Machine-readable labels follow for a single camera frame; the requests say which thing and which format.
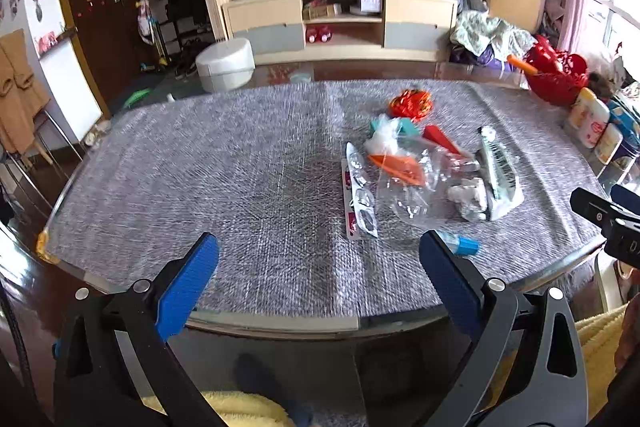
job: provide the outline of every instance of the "round white ottoman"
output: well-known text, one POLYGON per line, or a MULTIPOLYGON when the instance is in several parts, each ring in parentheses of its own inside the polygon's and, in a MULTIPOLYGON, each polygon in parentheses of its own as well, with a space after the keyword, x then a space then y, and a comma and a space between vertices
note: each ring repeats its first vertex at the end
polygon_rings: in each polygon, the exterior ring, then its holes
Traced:
POLYGON ((247 39, 217 42, 196 57, 202 89, 229 91, 244 86, 255 70, 254 54, 247 39))

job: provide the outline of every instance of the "silver screw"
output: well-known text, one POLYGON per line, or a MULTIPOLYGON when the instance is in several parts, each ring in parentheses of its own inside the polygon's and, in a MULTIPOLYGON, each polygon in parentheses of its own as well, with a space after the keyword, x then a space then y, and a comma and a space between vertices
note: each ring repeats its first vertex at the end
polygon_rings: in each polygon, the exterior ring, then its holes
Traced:
POLYGON ((133 283, 133 291, 135 293, 144 293, 151 288, 151 283, 148 279, 138 279, 133 283))
POLYGON ((504 290, 505 285, 500 279, 489 279, 487 281, 487 286, 491 288, 494 292, 501 292, 504 290))
POLYGON ((89 288, 78 288, 76 291, 76 299, 79 301, 86 299, 89 296, 89 288))
POLYGON ((562 300, 564 294, 560 288, 551 287, 549 288, 549 296, 556 301, 562 300))

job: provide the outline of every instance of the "gray tablecloth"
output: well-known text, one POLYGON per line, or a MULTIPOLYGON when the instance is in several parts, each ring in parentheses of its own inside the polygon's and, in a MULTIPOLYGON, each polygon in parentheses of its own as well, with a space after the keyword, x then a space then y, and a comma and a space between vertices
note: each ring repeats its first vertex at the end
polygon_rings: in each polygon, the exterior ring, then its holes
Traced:
POLYGON ((345 143, 407 87, 431 91, 436 123, 464 148, 493 125, 519 156, 525 201, 493 223, 437 223, 479 239, 485 275, 522 279, 577 250, 596 228, 571 191, 599 186, 529 92, 466 82, 319 82, 214 94, 123 116, 68 194, 47 250, 118 285, 154 277, 203 231, 221 246, 204 309, 282 315, 378 315, 439 303, 417 258, 422 231, 380 210, 382 238, 346 238, 345 143))

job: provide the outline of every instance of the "tv stand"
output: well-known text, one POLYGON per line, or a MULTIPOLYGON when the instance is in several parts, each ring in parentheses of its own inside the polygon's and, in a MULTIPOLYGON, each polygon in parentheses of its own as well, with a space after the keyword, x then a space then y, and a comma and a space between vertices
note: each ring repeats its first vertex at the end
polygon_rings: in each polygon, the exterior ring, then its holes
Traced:
MULTIPOLYGON (((382 0, 379 16, 302 19, 309 0, 234 0, 223 5, 229 37, 251 42, 256 64, 308 60, 380 59, 446 61, 456 24, 455 0, 382 0), (328 42, 306 42, 308 26, 328 24, 328 42)), ((327 0, 343 5, 350 0, 327 0)))

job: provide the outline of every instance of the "brown jacket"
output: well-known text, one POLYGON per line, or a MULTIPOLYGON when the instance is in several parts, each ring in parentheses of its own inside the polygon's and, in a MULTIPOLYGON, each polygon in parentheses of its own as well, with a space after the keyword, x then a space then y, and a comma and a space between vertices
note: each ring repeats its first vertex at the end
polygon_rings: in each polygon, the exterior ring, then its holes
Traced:
POLYGON ((33 118, 49 100, 27 62, 22 29, 0 37, 0 142, 7 152, 31 147, 33 118))

